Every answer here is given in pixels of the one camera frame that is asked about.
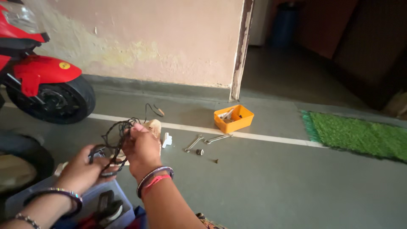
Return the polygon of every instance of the human hand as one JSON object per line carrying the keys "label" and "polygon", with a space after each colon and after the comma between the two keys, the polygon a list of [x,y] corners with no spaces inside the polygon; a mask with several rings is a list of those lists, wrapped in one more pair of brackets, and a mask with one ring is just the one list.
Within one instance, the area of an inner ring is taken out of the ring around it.
{"label": "human hand", "polygon": [[[96,183],[114,180],[116,176],[99,178],[103,168],[110,162],[108,158],[96,157],[89,164],[90,150],[94,145],[85,146],[63,169],[55,187],[74,191],[82,195],[86,190]],[[110,167],[105,172],[117,171],[119,167]]]}
{"label": "human hand", "polygon": [[149,172],[162,166],[159,140],[141,124],[135,123],[130,129],[130,137],[126,139],[122,150],[137,183]]}

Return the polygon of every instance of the red toy motorcycle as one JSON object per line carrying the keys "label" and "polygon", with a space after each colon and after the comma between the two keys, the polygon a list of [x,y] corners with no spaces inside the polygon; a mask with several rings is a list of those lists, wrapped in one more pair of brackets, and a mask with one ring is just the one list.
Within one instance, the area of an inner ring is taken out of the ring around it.
{"label": "red toy motorcycle", "polygon": [[[36,55],[49,41],[42,24],[21,0],[0,0],[0,84],[21,110],[43,121],[70,124],[95,107],[82,70],[66,61]],[[0,95],[0,107],[4,99]]]}

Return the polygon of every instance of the open-end wrench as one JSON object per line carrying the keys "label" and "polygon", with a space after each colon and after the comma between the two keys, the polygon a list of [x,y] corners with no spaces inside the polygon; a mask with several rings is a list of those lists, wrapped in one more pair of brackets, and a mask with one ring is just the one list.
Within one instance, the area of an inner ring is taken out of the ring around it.
{"label": "open-end wrench", "polygon": [[211,144],[213,141],[221,140],[221,139],[232,137],[232,136],[233,136],[233,134],[227,134],[227,135],[223,135],[223,136],[211,139],[211,140],[205,140],[204,143],[205,144]]}
{"label": "open-end wrench", "polygon": [[203,139],[204,137],[200,134],[197,136],[197,139],[195,139],[195,141],[186,149],[184,149],[185,152],[189,153],[189,151],[192,149],[192,147],[194,147],[194,145],[196,143],[198,143],[198,141],[200,141],[201,139]]}

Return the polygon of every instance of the artificial grass mat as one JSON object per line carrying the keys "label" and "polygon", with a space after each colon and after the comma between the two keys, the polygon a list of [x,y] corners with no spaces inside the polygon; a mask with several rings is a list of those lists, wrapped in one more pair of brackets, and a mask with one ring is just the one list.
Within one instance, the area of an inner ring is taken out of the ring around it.
{"label": "artificial grass mat", "polygon": [[353,153],[407,163],[407,130],[332,114],[302,111],[311,141]]}

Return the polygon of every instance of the black tire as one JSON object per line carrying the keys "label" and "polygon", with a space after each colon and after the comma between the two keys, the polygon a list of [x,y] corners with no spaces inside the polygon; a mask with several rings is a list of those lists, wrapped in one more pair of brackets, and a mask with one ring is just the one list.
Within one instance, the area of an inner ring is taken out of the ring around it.
{"label": "black tire", "polygon": [[37,171],[36,177],[31,182],[17,189],[3,192],[1,193],[2,196],[18,193],[50,177],[54,172],[54,159],[49,152],[33,138],[0,130],[0,151],[24,159],[32,164]]}
{"label": "black tire", "polygon": [[34,118],[50,123],[76,123],[89,116],[95,109],[95,93],[89,82],[86,81],[86,79],[84,79],[82,76],[79,76],[76,79],[66,83],[41,84],[39,86],[39,93],[44,90],[51,92],[54,91],[60,95],[59,97],[55,97],[63,97],[67,103],[67,105],[64,107],[69,109],[69,112],[61,112],[61,110],[57,109],[54,109],[53,112],[46,111],[42,105],[32,102],[21,92],[15,90],[14,88],[6,88],[10,100],[18,108]]}

